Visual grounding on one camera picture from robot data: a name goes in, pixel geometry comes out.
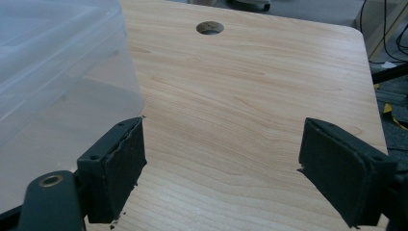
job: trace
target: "floor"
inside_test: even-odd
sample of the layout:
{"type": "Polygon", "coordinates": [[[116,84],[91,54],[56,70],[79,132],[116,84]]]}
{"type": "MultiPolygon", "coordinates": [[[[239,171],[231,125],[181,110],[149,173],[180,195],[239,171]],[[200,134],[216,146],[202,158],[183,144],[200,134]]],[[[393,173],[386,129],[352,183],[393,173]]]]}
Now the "floor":
{"type": "MultiPolygon", "coordinates": [[[[170,1],[189,3],[189,0],[170,1]]],[[[228,3],[227,0],[218,0],[214,7],[285,16],[356,28],[355,18],[363,6],[363,3],[364,0],[271,0],[270,10],[264,12],[263,6],[261,5],[250,5],[235,0],[233,0],[232,3],[228,3]]],[[[408,56],[401,53],[395,45],[396,38],[407,24],[408,18],[401,23],[394,36],[387,42],[387,50],[392,56],[408,61],[408,56]]],[[[402,37],[401,44],[408,46],[408,32],[402,37]]],[[[383,63],[392,61],[394,61],[394,59],[382,51],[376,60],[370,64],[371,72],[374,73],[384,70],[383,63]]],[[[391,156],[398,159],[400,163],[399,170],[408,171],[408,130],[400,128],[394,122],[382,116],[385,103],[392,102],[393,116],[396,119],[408,122],[408,76],[381,83],[380,88],[376,90],[376,95],[388,152],[391,156]]]]}

